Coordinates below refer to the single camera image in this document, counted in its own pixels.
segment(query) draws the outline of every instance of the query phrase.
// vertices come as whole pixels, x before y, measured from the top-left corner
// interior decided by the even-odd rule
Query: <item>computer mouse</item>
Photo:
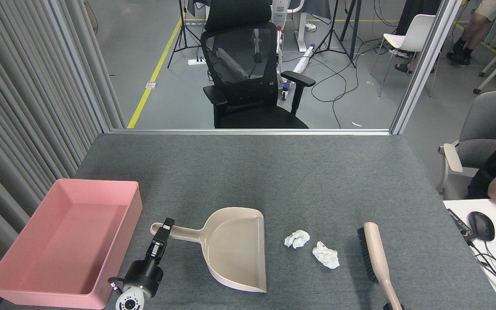
[[[495,238],[493,222],[482,212],[470,212],[468,214],[468,225],[480,240],[491,241]]]

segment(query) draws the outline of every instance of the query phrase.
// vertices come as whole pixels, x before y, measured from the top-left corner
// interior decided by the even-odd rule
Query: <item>dustpan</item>
[[[162,223],[150,226],[155,234]],[[222,208],[204,227],[171,228],[170,237],[197,242],[208,269],[221,284],[241,291],[267,292],[265,275],[264,216],[251,208]]]

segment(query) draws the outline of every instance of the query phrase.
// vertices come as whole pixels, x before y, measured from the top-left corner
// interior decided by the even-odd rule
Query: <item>chair headrest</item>
[[[269,0],[212,0],[207,31],[267,23],[271,19]]]

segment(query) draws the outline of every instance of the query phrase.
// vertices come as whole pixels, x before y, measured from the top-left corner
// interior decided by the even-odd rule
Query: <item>brush handle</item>
[[[162,227],[162,223],[154,223],[150,226],[150,233],[155,234],[158,228]],[[170,237],[177,240],[190,241],[196,243],[201,242],[201,229],[191,229],[181,226],[173,226],[170,230]]]
[[[388,269],[388,261],[386,260],[386,253],[384,253],[384,247],[382,246],[378,225],[376,223],[366,222],[363,228],[365,230],[366,246],[369,250],[372,270],[376,278],[378,278],[378,283],[384,291],[386,300],[392,305],[393,310],[402,310],[399,299],[395,295],[394,287],[391,284],[390,270]]]

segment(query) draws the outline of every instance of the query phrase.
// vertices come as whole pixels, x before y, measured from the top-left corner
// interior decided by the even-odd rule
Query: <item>brush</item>
[[[363,262],[369,280],[380,284],[388,301],[386,306],[384,306],[384,310],[404,310],[405,308],[399,303],[394,287],[391,285],[390,271],[388,269],[384,247],[382,246],[380,231],[378,231],[378,225],[376,223],[366,222],[363,227],[357,229],[357,234],[363,251]]]

